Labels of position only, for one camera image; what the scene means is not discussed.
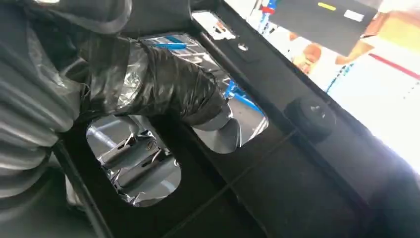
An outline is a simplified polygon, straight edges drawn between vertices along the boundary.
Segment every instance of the gray panel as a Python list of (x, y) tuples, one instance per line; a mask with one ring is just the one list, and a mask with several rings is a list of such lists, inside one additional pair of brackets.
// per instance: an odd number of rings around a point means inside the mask
[(358, 226), (337, 187), (289, 143), (233, 187), (269, 237), (347, 238)]
[[(335, 11), (318, 6), (336, 7)], [(344, 17), (347, 10), (364, 15), (361, 22)], [(282, 0), (270, 21), (347, 56), (377, 10), (354, 0)]]

